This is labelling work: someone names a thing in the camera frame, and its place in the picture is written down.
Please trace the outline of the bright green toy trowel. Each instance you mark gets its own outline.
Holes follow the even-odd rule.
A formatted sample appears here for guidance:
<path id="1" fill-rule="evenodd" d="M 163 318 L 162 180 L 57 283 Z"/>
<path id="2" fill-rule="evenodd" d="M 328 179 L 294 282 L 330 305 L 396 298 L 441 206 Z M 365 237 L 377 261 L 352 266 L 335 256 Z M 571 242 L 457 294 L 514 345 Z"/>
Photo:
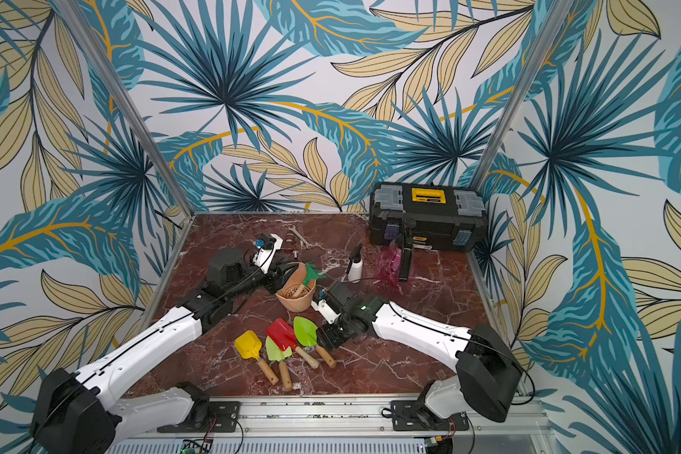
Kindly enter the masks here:
<path id="1" fill-rule="evenodd" d="M 333 369 L 337 366 L 336 359 L 323 346 L 320 346 L 317 334 L 318 327 L 315 323 L 310 319 L 296 316 L 293 319 L 293 330 L 297 341 L 302 346 L 313 347 L 329 368 Z"/>

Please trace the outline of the terracotta plastic flower pot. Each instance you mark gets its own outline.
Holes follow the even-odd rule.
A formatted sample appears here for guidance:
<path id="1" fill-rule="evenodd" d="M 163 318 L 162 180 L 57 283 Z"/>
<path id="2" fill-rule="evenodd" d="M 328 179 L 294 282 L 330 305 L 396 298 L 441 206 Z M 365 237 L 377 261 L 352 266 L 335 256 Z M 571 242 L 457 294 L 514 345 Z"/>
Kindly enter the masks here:
<path id="1" fill-rule="evenodd" d="M 315 289 L 316 279 L 308 278 L 306 264 L 299 262 L 298 268 L 276 295 L 287 310 L 299 313 L 310 309 Z"/>

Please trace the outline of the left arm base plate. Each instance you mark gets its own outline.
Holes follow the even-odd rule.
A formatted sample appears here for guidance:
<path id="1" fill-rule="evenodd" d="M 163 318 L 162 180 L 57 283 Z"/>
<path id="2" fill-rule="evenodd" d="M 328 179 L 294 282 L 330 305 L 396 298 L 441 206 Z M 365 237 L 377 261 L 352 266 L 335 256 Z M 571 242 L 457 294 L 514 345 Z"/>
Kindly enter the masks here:
<path id="1" fill-rule="evenodd" d="M 234 433 L 238 427 L 239 401 L 206 401 L 196 404 L 177 425 L 158 428 L 159 433 Z"/>

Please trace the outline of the green toy rake wooden handle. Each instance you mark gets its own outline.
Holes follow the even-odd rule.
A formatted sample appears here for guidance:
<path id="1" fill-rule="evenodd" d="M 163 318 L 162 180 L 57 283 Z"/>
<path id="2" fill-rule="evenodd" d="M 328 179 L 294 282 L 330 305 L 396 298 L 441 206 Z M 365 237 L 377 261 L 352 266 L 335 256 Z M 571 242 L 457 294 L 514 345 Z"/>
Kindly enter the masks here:
<path id="1" fill-rule="evenodd" d="M 327 277 L 325 274 L 321 274 L 317 270 L 316 266 L 312 263 L 306 263 L 305 270 L 306 276 L 303 279 L 302 283 L 295 289 L 295 291 L 289 293 L 289 297 L 291 297 L 291 299 L 299 298 L 300 296 L 302 296 L 308 290 L 308 284 L 310 283 L 311 280 L 324 279 Z"/>

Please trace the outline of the pink spray bottle black nozzle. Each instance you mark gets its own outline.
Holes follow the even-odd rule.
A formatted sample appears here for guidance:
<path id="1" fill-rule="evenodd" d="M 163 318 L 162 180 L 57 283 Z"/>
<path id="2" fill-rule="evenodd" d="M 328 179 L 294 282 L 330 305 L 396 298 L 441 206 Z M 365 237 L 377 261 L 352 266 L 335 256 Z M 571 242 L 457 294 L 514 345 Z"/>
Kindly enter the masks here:
<path id="1" fill-rule="evenodd" d="M 410 280 L 412 269 L 412 255 L 415 249 L 414 228 L 415 219 L 403 219 L 396 227 L 397 235 L 389 242 L 389 248 L 384 253 L 382 265 L 386 268 L 385 274 L 394 276 L 398 282 Z"/>

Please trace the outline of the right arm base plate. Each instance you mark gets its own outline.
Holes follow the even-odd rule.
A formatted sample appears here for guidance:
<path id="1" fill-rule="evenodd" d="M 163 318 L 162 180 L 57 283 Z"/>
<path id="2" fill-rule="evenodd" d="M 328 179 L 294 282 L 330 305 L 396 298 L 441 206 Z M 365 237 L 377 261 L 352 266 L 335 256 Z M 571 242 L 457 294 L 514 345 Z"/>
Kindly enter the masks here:
<path id="1" fill-rule="evenodd" d="M 393 430 L 412 431 L 468 431 L 469 422 L 461 414 L 441 418 L 415 400 L 393 400 L 381 410 L 384 418 L 391 419 Z"/>

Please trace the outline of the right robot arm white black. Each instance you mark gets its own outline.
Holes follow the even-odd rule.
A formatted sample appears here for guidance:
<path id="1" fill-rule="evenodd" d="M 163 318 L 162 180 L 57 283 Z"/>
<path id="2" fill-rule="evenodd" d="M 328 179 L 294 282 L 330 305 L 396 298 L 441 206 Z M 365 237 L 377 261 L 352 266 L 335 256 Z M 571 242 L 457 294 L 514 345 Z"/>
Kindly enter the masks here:
<path id="1" fill-rule="evenodd" d="M 327 351 L 361 334 L 373 335 L 424 353 L 455 373 L 425 386 L 412 404 L 410 420 L 429 429 L 469 408 L 492 422 L 506 421 L 526 371 L 488 325 L 439 323 L 385 297 L 354 293 L 344 283 L 316 291 L 311 306 L 325 319 L 318 342 Z"/>

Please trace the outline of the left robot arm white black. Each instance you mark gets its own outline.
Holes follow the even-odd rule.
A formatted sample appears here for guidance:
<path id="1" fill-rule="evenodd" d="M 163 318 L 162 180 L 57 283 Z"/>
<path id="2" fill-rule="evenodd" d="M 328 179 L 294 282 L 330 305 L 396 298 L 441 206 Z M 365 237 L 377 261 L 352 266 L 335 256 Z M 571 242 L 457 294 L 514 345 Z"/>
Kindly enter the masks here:
<path id="1" fill-rule="evenodd" d="M 299 265 L 276 260 L 275 254 L 259 249 L 247 261 L 240 249 L 221 249 L 195 291 L 158 322 L 75 372 L 58 368 L 48 374 L 30 423 L 32 442 L 48 453 L 104 453 L 155 429 L 200 428 L 212 421 L 207 396 L 191 384 L 140 398 L 124 395 L 155 366 L 229 316 L 236 298 L 260 288 L 280 291 Z"/>

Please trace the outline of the white spray bottle black nozzle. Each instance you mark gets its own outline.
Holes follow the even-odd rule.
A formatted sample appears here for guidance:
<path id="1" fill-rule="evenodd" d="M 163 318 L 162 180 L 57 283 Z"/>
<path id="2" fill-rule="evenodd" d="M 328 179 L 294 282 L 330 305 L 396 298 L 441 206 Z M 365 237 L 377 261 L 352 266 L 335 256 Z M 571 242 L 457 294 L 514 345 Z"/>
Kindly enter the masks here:
<path id="1" fill-rule="evenodd" d="M 363 259 L 362 259 L 362 245 L 359 244 L 351 253 L 346 267 L 347 281 L 351 283 L 358 283 L 362 278 Z"/>

